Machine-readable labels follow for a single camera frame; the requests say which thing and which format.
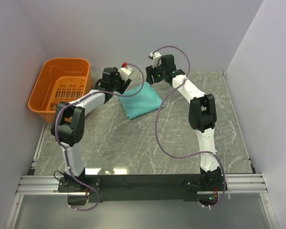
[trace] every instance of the folded towel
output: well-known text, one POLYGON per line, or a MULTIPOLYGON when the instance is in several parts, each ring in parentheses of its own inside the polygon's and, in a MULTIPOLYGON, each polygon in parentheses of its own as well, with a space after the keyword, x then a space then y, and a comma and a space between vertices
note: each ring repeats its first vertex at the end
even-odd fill
MULTIPOLYGON (((134 94, 140 89, 141 85, 125 91, 124 95, 134 94)), ((126 115, 133 119, 140 115, 158 109, 162 103, 162 99, 158 93, 149 85, 144 83, 142 90, 132 97, 119 97, 125 109, 126 115)))

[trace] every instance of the gray floor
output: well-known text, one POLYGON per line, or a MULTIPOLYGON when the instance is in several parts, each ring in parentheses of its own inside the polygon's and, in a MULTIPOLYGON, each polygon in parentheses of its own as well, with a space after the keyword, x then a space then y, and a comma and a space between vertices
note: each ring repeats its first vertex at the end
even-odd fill
POLYGON ((104 202, 87 212, 66 196, 25 196, 16 229, 269 229, 259 194, 234 194, 211 211, 182 200, 104 202))
MULTIPOLYGON (((101 73, 93 73, 94 82, 101 73)), ((139 85, 138 73, 131 87, 139 85)), ((221 72, 191 72, 189 79, 216 100, 217 123, 215 146, 226 173, 251 173, 250 161, 236 120, 231 99, 221 72)), ((165 82, 154 84, 161 98, 171 87, 165 82)), ((188 123, 189 104, 176 92, 165 103, 158 123, 160 140, 174 155, 199 151, 197 137, 188 123)), ((84 166, 99 174, 177 174, 199 173, 198 156, 177 160, 166 156, 154 137, 156 111, 129 120, 119 98, 114 97, 86 117, 81 141, 84 166)), ((36 175, 52 175, 64 170, 60 147, 46 125, 36 175)))

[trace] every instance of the gray marble surface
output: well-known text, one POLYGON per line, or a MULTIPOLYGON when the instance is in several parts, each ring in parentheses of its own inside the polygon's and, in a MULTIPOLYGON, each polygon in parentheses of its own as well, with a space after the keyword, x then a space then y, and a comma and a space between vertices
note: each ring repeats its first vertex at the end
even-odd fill
MULTIPOLYGON (((101 72, 92 73, 94 82, 101 72)), ((139 85, 138 73, 132 75, 130 88, 139 85)), ((217 123, 215 147, 226 173, 251 173, 250 160, 241 136, 222 72, 191 72, 189 79, 206 94, 215 96, 217 123)), ((165 82, 153 85, 161 98, 171 87, 165 82)), ((158 131, 163 147, 174 155, 199 151, 198 140, 188 123, 188 102, 176 92, 165 102, 158 131)), ((156 111, 135 119, 127 118, 117 97, 86 116, 85 134, 80 142, 82 159, 90 173, 98 174, 178 174, 199 173, 200 157, 173 159, 158 147, 154 136, 156 111)), ((44 141, 35 171, 52 175, 64 170, 63 157, 46 125, 44 141)))

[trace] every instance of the white wall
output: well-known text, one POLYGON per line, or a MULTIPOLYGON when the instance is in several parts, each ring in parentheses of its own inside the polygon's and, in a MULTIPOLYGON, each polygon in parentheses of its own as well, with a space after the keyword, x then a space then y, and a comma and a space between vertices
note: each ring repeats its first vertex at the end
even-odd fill
POLYGON ((253 165, 286 229, 286 0, 264 0, 226 80, 253 165))
POLYGON ((85 57, 99 68, 124 61, 145 67, 150 52, 176 45, 193 69, 219 71, 227 69, 261 2, 19 0, 50 57, 85 57))
POLYGON ((41 131, 42 120, 28 110, 27 101, 46 60, 18 2, 0 0, 0 229, 41 131))

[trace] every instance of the laundry basket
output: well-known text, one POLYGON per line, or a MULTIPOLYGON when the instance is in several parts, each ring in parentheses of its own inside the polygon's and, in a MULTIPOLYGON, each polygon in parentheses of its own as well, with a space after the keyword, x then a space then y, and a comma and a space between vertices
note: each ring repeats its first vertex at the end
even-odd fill
POLYGON ((92 88, 90 64, 85 59, 58 58, 47 61, 37 79, 28 106, 47 122, 55 116, 57 104, 71 102, 92 88))

